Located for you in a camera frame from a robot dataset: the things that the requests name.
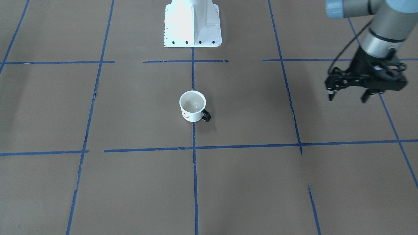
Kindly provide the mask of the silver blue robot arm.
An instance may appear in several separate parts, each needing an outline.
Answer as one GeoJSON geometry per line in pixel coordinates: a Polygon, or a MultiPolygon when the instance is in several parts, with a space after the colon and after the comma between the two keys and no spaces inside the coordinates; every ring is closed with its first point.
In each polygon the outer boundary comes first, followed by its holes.
{"type": "Polygon", "coordinates": [[[397,57],[406,39],[417,25],[416,0],[327,0],[329,18],[373,18],[357,34],[366,32],[349,67],[341,70],[330,65],[325,87],[331,101],[348,87],[363,87],[362,103],[386,91],[400,91],[408,81],[406,65],[397,57]]]}

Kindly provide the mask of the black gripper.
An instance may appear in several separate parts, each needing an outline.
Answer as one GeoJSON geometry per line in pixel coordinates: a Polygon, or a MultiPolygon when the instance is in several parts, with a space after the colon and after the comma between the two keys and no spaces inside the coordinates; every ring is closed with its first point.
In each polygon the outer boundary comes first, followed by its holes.
{"type": "MultiPolygon", "coordinates": [[[[367,54],[361,47],[357,49],[346,70],[349,76],[346,80],[348,86],[366,88],[360,98],[362,103],[375,95],[374,90],[400,91],[408,84],[404,75],[407,66],[399,60],[396,52],[396,49],[390,48],[384,58],[379,58],[367,54]]],[[[336,90],[328,88],[328,100],[332,101],[335,95],[336,90]]]]}

